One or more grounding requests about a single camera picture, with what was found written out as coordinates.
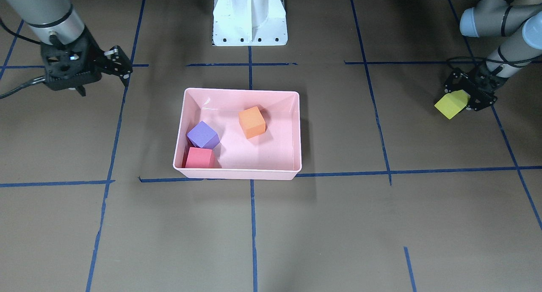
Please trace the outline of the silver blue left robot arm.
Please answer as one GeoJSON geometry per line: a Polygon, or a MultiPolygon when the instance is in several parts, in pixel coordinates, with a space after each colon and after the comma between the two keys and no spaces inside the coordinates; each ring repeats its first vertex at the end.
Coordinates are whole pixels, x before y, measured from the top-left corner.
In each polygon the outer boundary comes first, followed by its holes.
{"type": "Polygon", "coordinates": [[[469,95],[466,108],[482,110],[496,102],[495,92],[542,53],[541,4],[478,0],[465,10],[459,30],[465,37],[505,37],[505,41],[459,81],[469,95]]]}

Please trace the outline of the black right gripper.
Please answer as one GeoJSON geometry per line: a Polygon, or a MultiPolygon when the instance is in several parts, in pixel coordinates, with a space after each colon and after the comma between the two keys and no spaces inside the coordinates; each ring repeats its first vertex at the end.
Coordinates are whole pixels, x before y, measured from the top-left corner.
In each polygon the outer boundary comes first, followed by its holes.
{"type": "Polygon", "coordinates": [[[64,45],[62,49],[41,42],[44,83],[53,91],[75,88],[82,97],[86,97],[84,85],[102,78],[98,66],[106,59],[103,53],[87,26],[79,38],[64,45]]]}

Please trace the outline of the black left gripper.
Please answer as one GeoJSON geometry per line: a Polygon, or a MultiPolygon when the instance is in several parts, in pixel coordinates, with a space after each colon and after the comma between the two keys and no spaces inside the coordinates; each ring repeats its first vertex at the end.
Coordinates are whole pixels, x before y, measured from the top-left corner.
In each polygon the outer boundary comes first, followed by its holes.
{"type": "Polygon", "coordinates": [[[470,72],[462,74],[462,90],[469,95],[466,109],[480,111],[496,103],[496,90],[508,80],[507,77],[499,76],[503,70],[503,64],[496,65],[492,70],[486,62],[482,62],[470,72]]]}

